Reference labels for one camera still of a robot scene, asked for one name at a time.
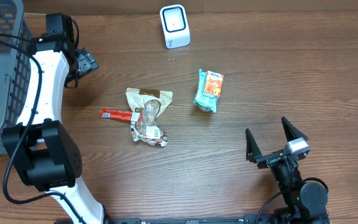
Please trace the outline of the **white barcode scanner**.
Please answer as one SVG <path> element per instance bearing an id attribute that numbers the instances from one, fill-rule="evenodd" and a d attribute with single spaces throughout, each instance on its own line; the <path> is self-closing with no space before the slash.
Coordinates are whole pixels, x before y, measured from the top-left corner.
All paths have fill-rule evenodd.
<path id="1" fill-rule="evenodd" d="M 160 20 L 168 49 L 184 47 L 190 44 L 190 28 L 185 8 L 181 4 L 164 6 L 160 10 Z"/>

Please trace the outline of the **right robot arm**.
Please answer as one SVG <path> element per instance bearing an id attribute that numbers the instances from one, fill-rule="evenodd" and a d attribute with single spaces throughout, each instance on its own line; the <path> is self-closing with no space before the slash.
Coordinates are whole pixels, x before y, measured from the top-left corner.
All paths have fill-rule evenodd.
<path id="1" fill-rule="evenodd" d="M 302 178 L 299 161 L 306 158 L 308 137 L 281 118 L 287 143 L 283 149 L 263 155 L 251 131 L 246 129 L 246 160 L 259 169 L 270 169 L 279 192 L 268 199 L 256 215 L 245 215 L 245 223 L 328 224 L 329 188 L 317 177 Z"/>

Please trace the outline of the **red snack stick packet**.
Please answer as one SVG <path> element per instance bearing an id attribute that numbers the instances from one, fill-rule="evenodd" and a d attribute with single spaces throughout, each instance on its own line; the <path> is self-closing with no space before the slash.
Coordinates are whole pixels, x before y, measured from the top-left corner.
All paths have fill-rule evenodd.
<path id="1" fill-rule="evenodd" d="M 99 117 L 118 121 L 127 121 L 136 123 L 142 120 L 142 113 L 133 111 L 119 111 L 103 108 Z"/>

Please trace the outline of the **grey plastic mesh basket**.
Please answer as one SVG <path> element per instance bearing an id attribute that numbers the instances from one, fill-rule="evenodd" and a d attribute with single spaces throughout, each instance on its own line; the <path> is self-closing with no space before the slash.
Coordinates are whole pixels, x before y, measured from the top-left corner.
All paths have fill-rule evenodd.
<path id="1" fill-rule="evenodd" d="M 16 125 L 30 80 L 30 58 L 23 54 L 32 33 L 24 21 L 21 0 L 0 0 L 0 154 L 1 133 Z"/>

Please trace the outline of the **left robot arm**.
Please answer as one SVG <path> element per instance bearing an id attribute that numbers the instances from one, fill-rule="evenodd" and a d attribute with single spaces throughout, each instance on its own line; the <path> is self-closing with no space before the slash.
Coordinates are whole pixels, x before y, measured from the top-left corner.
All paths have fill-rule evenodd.
<path id="1" fill-rule="evenodd" d="M 62 13 L 47 14 L 45 19 L 46 32 L 30 39 L 25 51 L 31 66 L 25 105 L 17 124 L 2 131 L 2 144 L 10 157 L 2 190 L 15 204 L 52 197 L 70 223 L 109 223 L 105 207 L 81 176 L 80 150 L 62 125 L 63 89 L 99 65 L 88 49 L 78 48 L 75 20 Z M 11 169 L 41 194 L 26 200 L 12 198 L 7 190 Z"/>

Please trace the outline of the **beige dog bone treat bag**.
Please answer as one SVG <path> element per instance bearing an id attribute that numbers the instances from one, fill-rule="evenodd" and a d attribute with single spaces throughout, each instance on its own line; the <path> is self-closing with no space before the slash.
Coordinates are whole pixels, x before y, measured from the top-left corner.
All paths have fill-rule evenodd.
<path id="1" fill-rule="evenodd" d="M 134 142 L 165 147 L 167 134 L 157 124 L 157 118 L 173 100 L 172 91 L 127 88 L 126 98 L 131 109 L 131 136 Z"/>

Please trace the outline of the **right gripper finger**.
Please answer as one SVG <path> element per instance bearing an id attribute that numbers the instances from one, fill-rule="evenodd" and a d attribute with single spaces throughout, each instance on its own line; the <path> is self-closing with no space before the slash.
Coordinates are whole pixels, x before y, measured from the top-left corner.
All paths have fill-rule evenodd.
<path id="1" fill-rule="evenodd" d="M 257 163 L 257 160 L 263 157 L 263 155 L 249 128 L 246 129 L 246 143 L 246 160 Z"/>
<path id="2" fill-rule="evenodd" d="M 291 122 L 286 119 L 286 117 L 282 117 L 281 122 L 288 142 L 299 138 L 303 138 L 305 141 L 308 140 L 308 137 L 303 134 L 299 129 L 294 127 L 294 125 L 292 125 Z"/>

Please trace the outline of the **teal orange tissue pack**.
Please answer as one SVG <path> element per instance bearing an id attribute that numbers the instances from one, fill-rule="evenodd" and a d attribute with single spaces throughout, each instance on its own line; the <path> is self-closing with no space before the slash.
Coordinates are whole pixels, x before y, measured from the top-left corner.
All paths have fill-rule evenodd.
<path id="1" fill-rule="evenodd" d="M 224 75 L 210 70 L 199 69 L 198 71 L 199 82 L 193 102 L 198 105 L 199 109 L 215 113 L 221 96 Z"/>

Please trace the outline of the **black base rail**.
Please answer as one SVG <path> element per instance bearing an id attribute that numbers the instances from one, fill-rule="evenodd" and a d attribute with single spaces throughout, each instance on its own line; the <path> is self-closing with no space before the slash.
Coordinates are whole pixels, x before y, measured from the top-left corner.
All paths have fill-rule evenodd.
<path id="1" fill-rule="evenodd" d="M 244 217 L 226 217 L 226 218 L 187 218 L 187 219 L 151 219 L 141 220 L 140 218 L 108 218 L 103 223 L 110 224 L 274 224 L 271 215 L 261 215 L 256 221 L 257 215 L 245 215 Z"/>

